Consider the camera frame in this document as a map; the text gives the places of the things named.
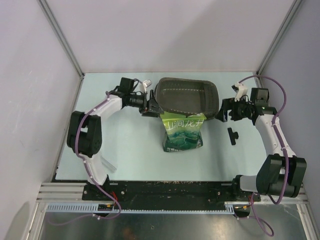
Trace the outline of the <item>black bag clip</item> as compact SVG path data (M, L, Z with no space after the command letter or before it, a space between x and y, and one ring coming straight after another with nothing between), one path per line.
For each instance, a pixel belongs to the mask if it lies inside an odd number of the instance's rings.
M227 132L229 135L231 145L235 146L237 144L237 140L239 139L239 133L237 131L233 131L231 127L227 128Z

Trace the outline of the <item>green litter bag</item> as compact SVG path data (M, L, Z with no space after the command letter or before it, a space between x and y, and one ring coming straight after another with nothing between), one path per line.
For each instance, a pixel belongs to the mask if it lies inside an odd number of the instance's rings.
M181 152L203 146L201 128L207 119L203 113L186 116L165 111L160 118L165 128L164 152Z

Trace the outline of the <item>clear plastic scoop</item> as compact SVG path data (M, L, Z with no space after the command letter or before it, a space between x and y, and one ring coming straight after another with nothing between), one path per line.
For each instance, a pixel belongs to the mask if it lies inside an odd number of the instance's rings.
M101 163L104 167L106 167L111 173L115 173L118 168L118 163L114 159L107 159L103 156L100 157Z

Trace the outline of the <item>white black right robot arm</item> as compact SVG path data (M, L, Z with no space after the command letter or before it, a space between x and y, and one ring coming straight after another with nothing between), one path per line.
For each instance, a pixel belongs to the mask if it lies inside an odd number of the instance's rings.
M237 175L238 183L230 188L231 196L242 201L249 192L265 196L295 198L307 169L304 158L297 157L281 130L275 107L269 105L269 90L247 87L241 83L232 86L236 95L225 98L216 119L221 122L249 119L258 130L266 152L266 160L257 175Z

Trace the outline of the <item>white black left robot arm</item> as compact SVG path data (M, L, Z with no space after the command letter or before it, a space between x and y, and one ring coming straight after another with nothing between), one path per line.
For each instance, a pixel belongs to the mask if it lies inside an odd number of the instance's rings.
M88 180L96 184L93 194L100 200L110 196L111 188L105 184L108 173L103 167L102 143L103 120L125 107L138 108L143 117L157 118L164 113L157 103L154 91L148 90L151 80L122 77L120 84L106 91L98 105L87 112L74 111L70 116L66 144L76 156L82 159Z

